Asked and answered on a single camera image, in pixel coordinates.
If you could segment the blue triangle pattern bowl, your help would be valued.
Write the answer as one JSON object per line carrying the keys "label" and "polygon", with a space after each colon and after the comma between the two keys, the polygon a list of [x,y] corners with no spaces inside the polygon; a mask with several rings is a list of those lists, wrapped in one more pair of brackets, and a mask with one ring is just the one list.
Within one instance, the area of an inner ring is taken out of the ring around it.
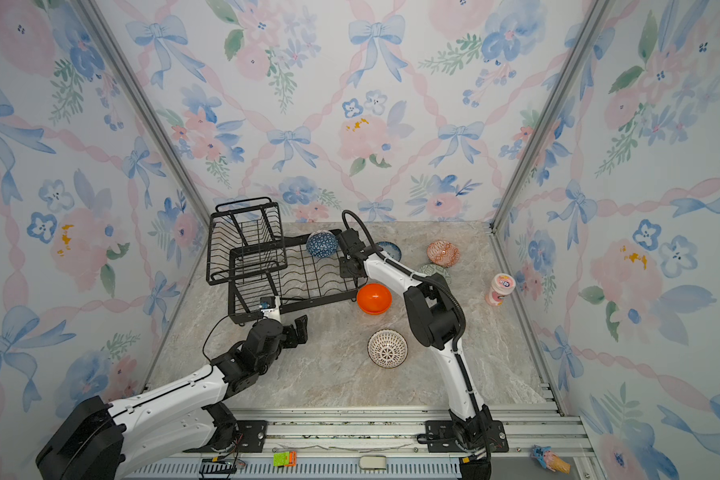
{"label": "blue triangle pattern bowl", "polygon": [[320,230],[308,236],[306,249],[313,258],[330,258],[338,251],[339,243],[333,232]]}

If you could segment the black wire dish rack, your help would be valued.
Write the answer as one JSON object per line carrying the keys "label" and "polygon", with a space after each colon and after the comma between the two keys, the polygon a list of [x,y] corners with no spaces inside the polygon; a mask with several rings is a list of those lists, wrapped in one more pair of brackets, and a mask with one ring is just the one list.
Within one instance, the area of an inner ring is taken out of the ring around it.
{"label": "black wire dish rack", "polygon": [[269,197],[221,203],[210,215],[206,281],[227,287],[228,316],[238,325],[263,317],[273,297],[283,313],[354,301],[367,280],[344,277],[342,254],[317,258],[308,236],[283,232],[279,204]]}

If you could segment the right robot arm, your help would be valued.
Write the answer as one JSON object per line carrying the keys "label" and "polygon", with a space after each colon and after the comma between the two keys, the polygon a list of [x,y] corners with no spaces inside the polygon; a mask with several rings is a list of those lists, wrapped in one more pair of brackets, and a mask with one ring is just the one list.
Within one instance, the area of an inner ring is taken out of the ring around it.
{"label": "right robot arm", "polygon": [[502,430],[475,388],[464,359],[462,337],[466,318],[446,280],[426,276],[392,259],[373,241],[363,242],[359,232],[346,228],[338,235],[343,277],[379,282],[404,302],[409,328],[429,349],[441,374],[448,398],[455,438],[466,451],[500,451]]}

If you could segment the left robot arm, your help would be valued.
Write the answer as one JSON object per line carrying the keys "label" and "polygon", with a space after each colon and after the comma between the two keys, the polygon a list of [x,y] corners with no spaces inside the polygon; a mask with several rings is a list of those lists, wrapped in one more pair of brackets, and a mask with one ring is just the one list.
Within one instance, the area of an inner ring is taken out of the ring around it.
{"label": "left robot arm", "polygon": [[154,390],[73,408],[38,453],[44,479],[121,479],[187,450],[230,450],[240,437],[226,400],[267,373],[285,349],[308,340],[308,318],[257,321],[245,340],[194,373]]}

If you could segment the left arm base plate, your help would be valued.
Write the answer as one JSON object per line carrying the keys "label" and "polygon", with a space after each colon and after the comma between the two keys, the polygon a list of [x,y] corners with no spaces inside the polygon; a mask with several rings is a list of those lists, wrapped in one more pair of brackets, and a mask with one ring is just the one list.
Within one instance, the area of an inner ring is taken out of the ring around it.
{"label": "left arm base plate", "polygon": [[234,425],[217,427],[211,439],[185,453],[261,453],[269,423],[265,420],[242,420]]}

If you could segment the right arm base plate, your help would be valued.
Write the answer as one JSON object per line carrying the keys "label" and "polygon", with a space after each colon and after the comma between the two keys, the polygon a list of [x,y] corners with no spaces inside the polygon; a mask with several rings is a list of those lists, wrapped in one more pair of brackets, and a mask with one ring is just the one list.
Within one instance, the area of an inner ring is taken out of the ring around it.
{"label": "right arm base plate", "polygon": [[464,424],[453,420],[430,420],[424,423],[424,432],[417,435],[419,444],[430,453],[483,452],[486,446],[491,453],[507,453],[509,444],[504,425],[498,420],[485,421],[485,427],[476,420]]}

